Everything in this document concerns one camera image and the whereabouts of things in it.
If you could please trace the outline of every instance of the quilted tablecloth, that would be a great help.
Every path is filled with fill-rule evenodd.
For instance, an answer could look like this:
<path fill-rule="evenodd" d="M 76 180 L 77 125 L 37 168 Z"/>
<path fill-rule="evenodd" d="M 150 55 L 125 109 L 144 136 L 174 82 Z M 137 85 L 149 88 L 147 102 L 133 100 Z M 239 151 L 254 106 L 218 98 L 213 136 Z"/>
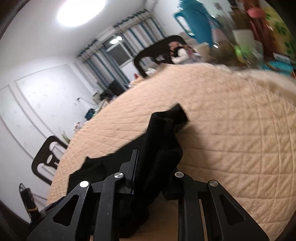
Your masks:
<path fill-rule="evenodd" d="M 48 203 L 66 194 L 69 174 L 86 156 L 115 152 L 145 132 L 153 112 L 175 103 L 189 118 L 177 136 L 178 169 L 199 181 L 218 180 L 275 240 L 296 209 L 295 106 L 209 64 L 166 65 L 89 121 L 61 159 Z M 132 239 L 177 240 L 177 207 L 157 200 L 151 210 Z"/>

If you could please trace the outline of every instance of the triangular cutout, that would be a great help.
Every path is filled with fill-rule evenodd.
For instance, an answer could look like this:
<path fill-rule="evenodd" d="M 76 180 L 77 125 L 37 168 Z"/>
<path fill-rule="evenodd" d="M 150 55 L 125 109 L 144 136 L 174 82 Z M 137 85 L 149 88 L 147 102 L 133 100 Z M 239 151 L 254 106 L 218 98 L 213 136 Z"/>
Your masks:
<path fill-rule="evenodd" d="M 244 221 L 244 217 L 240 212 L 231 204 L 231 202 L 224 195 L 220 195 L 221 204 L 229 225 L 234 225 Z"/>
<path fill-rule="evenodd" d="M 61 208 L 61 210 L 53 217 L 55 223 L 64 226 L 69 226 L 73 217 L 75 207 L 77 205 L 79 195 L 74 195 L 70 200 Z"/>

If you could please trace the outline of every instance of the dark wooden chair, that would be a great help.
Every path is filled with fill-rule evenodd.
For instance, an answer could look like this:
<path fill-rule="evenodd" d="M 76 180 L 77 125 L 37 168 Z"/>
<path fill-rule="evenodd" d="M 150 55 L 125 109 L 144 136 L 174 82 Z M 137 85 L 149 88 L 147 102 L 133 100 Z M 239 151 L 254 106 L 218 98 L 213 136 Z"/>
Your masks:
<path fill-rule="evenodd" d="M 50 144 L 53 142 L 57 142 L 59 145 L 61 145 L 63 148 L 67 149 L 67 145 L 62 142 L 60 139 L 58 139 L 56 136 L 50 136 L 49 138 L 46 139 L 40 150 L 38 151 L 37 155 L 35 156 L 31 169 L 33 173 L 45 181 L 47 184 L 51 185 L 51 180 L 46 178 L 44 175 L 42 175 L 38 171 L 38 165 L 39 164 L 44 164 L 45 166 L 48 167 L 53 167 L 54 169 L 57 169 L 57 166 L 59 164 L 59 159 L 55 156 L 55 154 L 50 150 Z M 47 162 L 48 158 L 52 155 L 52 158 L 49 162 Z"/>
<path fill-rule="evenodd" d="M 174 41 L 179 42 L 183 45 L 186 44 L 185 40 L 181 36 L 173 35 L 145 48 L 134 58 L 133 60 L 134 65 L 143 78 L 147 77 L 147 74 L 145 73 L 143 68 L 140 66 L 140 61 L 142 58 L 150 57 L 150 59 L 158 65 L 160 65 L 161 63 L 174 64 L 171 59 L 170 47 L 169 47 L 169 43 Z M 160 57 L 160 56 L 163 57 L 163 60 L 161 61 L 156 59 L 157 57 Z"/>

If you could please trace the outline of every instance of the blue kettle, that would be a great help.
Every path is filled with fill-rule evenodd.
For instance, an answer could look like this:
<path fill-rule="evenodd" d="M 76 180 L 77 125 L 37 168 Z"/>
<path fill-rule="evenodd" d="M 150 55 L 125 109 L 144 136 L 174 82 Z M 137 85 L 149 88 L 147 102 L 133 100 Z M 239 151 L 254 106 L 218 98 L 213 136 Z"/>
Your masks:
<path fill-rule="evenodd" d="M 220 27 L 218 20 L 213 18 L 204 5 L 197 0 L 183 0 L 180 1 L 180 12 L 175 14 L 175 19 L 184 29 L 184 31 L 191 37 L 196 39 L 198 43 L 207 42 L 210 47 L 213 46 L 212 30 L 210 21 L 214 21 Z M 189 33 L 185 27 L 180 23 L 177 17 L 183 17 L 189 25 L 192 33 Z"/>

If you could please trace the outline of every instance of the ceiling light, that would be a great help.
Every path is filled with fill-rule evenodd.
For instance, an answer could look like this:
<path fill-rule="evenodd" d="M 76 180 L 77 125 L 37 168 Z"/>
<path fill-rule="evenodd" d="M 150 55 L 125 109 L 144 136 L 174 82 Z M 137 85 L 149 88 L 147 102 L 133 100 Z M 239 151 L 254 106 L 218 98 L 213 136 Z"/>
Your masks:
<path fill-rule="evenodd" d="M 96 16 L 106 0 L 67 0 L 58 12 L 57 19 L 63 25 L 74 27 Z"/>
<path fill-rule="evenodd" d="M 112 39 L 111 41 L 110 41 L 110 43 L 111 44 L 117 44 L 119 41 L 118 41 L 118 39 L 116 38 L 116 39 Z"/>

